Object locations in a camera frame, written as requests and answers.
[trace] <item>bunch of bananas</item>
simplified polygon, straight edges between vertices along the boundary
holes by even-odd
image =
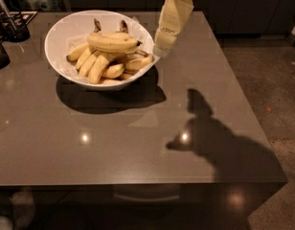
[[[120,30],[101,34],[101,24],[94,19],[95,31],[87,41],[71,49],[67,60],[75,62],[81,77],[91,84],[119,83],[154,61],[153,55],[138,47],[141,42],[128,33],[124,20]]]

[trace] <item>tabletop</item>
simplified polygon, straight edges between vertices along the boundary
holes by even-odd
[[[202,12],[170,55],[118,92],[58,76],[44,53],[68,13],[39,13],[4,42],[0,186],[285,182],[284,172]],[[154,35],[159,13],[136,16]]]

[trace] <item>fruit bowl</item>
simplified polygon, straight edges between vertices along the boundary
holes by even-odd
[[[87,77],[81,77],[75,64],[67,60],[70,49],[87,40],[94,31],[94,19],[102,25],[102,34],[119,31],[119,24],[124,20],[128,33],[140,40],[139,49],[152,54],[154,41],[149,32],[135,19],[112,11],[80,11],[60,19],[47,33],[45,38],[45,55],[51,66],[65,79],[96,91],[118,91],[144,75],[158,60],[153,55],[153,62],[139,70],[127,80],[118,83],[91,84]]]

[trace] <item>brown floor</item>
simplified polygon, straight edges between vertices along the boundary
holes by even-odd
[[[283,36],[219,43],[289,181],[249,217],[250,229],[295,229],[295,47]]]

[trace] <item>bowl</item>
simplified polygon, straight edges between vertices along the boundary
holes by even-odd
[[[154,61],[145,66],[128,80],[119,83],[91,84],[87,77],[80,77],[73,63],[66,59],[69,50],[87,40],[87,36],[94,31],[94,18],[102,26],[101,33],[119,31],[119,23],[124,20],[128,32],[139,39],[142,44],[140,49],[152,54],[154,41],[150,33],[136,20],[113,11],[80,11],[60,19],[47,33],[45,38],[45,55],[51,66],[65,79],[75,82],[85,88],[96,91],[118,91],[144,75],[158,60],[153,55]]]

